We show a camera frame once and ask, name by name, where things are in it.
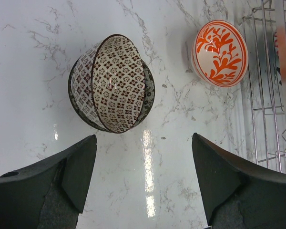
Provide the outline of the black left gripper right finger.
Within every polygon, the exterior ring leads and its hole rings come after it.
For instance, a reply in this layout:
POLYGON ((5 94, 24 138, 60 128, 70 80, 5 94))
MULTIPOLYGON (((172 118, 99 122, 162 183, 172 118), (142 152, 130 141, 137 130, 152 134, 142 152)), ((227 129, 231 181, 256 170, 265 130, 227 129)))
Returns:
POLYGON ((194 133, 194 165, 211 229, 286 229, 286 174, 194 133))

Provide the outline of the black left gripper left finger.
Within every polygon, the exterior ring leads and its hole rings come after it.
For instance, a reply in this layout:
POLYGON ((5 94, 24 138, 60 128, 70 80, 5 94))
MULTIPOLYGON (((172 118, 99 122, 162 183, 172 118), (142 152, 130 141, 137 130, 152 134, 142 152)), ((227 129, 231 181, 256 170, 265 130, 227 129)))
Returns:
POLYGON ((83 213, 97 153, 90 135, 0 176, 0 229, 74 229, 83 213))

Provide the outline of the brown dotted pattern bowl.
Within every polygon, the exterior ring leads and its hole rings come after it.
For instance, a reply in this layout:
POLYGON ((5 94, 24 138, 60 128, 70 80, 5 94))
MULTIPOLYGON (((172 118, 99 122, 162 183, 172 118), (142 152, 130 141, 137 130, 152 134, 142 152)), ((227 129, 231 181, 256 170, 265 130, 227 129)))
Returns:
POLYGON ((82 54, 71 72, 71 94, 80 114, 100 129, 131 129, 143 106, 145 74, 140 54, 124 35, 113 34, 82 54))

